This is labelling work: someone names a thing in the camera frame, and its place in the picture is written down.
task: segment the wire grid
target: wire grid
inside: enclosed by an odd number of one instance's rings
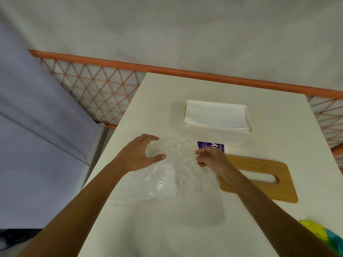
[[[39,58],[45,71],[98,123],[118,125],[146,73]]]
[[[118,125],[146,73],[38,58],[43,68],[99,123]],[[307,96],[330,148],[343,143],[343,100]],[[343,155],[336,158],[343,168]]]

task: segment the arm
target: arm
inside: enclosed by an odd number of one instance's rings
[[[324,242],[238,171],[220,149],[204,147],[195,154],[198,154],[196,160],[200,167],[208,166],[232,186],[279,256],[337,257]]]
[[[143,134],[127,144],[18,256],[77,256],[119,180],[129,171],[146,168],[165,159],[164,154],[152,158],[145,156],[148,144],[158,139]]]

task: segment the forearm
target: forearm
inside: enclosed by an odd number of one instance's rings
[[[124,174],[115,162],[107,165],[19,256],[77,256],[106,200]]]
[[[337,255],[312,232],[288,215],[247,177],[229,166],[223,177],[281,257]]]

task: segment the white table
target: white table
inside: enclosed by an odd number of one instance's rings
[[[343,236],[343,177],[301,94],[148,73],[89,180],[142,133],[178,137],[187,99],[246,104],[254,135],[230,153],[286,163],[299,202],[276,203]],[[238,196],[219,188],[190,204],[107,202],[79,255],[277,256]]]

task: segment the white tissue box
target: white tissue box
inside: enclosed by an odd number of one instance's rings
[[[246,105],[187,100],[184,111],[186,139],[238,146],[251,135]]]

